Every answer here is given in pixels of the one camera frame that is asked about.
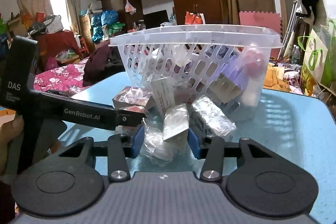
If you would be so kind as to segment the person's left hand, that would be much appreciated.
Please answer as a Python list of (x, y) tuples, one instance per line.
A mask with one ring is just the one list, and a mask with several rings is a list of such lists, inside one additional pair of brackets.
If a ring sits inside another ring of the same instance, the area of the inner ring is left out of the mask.
[[(21, 115), (12, 114), (1, 117), (1, 181), (9, 183), (15, 178), (23, 140), (24, 121)], [(62, 121), (46, 119), (41, 127), (33, 163), (55, 153), (60, 147), (59, 137), (67, 129)]]

